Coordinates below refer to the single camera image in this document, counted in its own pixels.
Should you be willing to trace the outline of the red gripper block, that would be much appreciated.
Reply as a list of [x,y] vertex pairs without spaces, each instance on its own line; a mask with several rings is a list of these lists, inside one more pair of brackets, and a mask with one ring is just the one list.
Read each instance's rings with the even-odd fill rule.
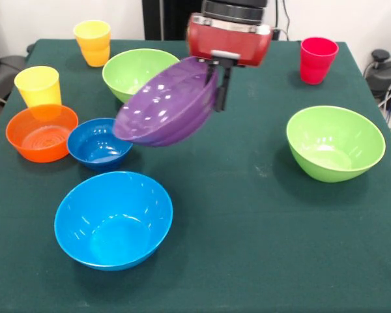
[[[273,29],[262,23],[249,25],[208,18],[200,13],[191,14],[187,27],[190,55],[199,59],[231,59],[238,66],[258,67],[266,56],[272,41]],[[205,85],[216,72],[217,62],[207,62]],[[225,110],[231,68],[224,67],[222,84],[217,88],[214,109]]]

